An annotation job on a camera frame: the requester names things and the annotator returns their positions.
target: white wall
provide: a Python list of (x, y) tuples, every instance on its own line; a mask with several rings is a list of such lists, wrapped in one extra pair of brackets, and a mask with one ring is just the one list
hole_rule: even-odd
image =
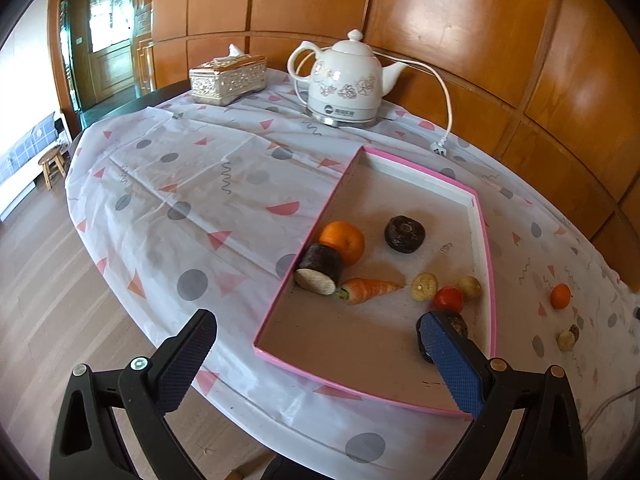
[(47, 45), (48, 1), (33, 1), (0, 50), (0, 153), (60, 108)]

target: tissue box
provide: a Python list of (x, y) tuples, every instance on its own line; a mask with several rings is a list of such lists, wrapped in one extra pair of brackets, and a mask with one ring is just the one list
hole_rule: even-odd
[(226, 106), (267, 86), (267, 59), (242, 54), (219, 57), (189, 70), (191, 95), (197, 103)]

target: metal bolt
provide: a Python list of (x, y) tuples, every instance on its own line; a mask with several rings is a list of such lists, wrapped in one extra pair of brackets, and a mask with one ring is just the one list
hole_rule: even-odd
[(491, 359), (491, 368), (496, 372), (503, 372), (507, 369), (507, 363), (499, 357)]
[(81, 375), (84, 375), (85, 372), (86, 372), (86, 365), (83, 365), (83, 364), (76, 365), (74, 366), (74, 369), (71, 370), (71, 373), (76, 377), (80, 377)]
[(146, 359), (146, 357), (136, 357), (131, 362), (131, 368), (133, 370), (144, 370), (146, 368), (146, 365), (148, 364), (149, 361)]
[(551, 375), (553, 375), (553, 377), (557, 377), (558, 379), (561, 379), (564, 377), (564, 370), (562, 370), (562, 368), (559, 367), (558, 365), (553, 365), (551, 367)]

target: tablecloth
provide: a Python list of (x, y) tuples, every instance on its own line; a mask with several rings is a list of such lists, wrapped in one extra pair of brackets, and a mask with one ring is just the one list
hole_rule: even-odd
[[(198, 308), (216, 314), (218, 340), (194, 387), (226, 416), (271, 449), (349, 480), (430, 478), (464, 433), (466, 420), (363, 399), (254, 355), (270, 296), (362, 144), (478, 192), (494, 264), (497, 354), (513, 368), (561, 365), (583, 426), (640, 381), (638, 296), (539, 193), (453, 134), (447, 158), (431, 153), (444, 131), (404, 108), (385, 102), (376, 126), (334, 129), (303, 114), (285, 73), (268, 76), (266, 90), (228, 107), (195, 103), (187, 92), (95, 123), (65, 183), (90, 256), (152, 343), (175, 335)], [(574, 296), (558, 311), (548, 295), (561, 282)], [(561, 352), (556, 335), (573, 323), (580, 339)], [(638, 402), (614, 402), (585, 434), (592, 478), (619, 453)]]

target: white teapot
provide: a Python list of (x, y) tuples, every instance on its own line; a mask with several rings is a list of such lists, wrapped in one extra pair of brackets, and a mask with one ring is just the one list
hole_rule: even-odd
[[(361, 42), (359, 30), (352, 30), (348, 38), (327, 50), (303, 41), (287, 61), (289, 75), (309, 84), (308, 102), (303, 103), (314, 117), (326, 124), (374, 121), (382, 96), (391, 92), (402, 69), (407, 66), (396, 62), (382, 68), (369, 45)], [(297, 75), (294, 67), (296, 57), (303, 50), (313, 50), (316, 54), (316, 62), (308, 76)]]

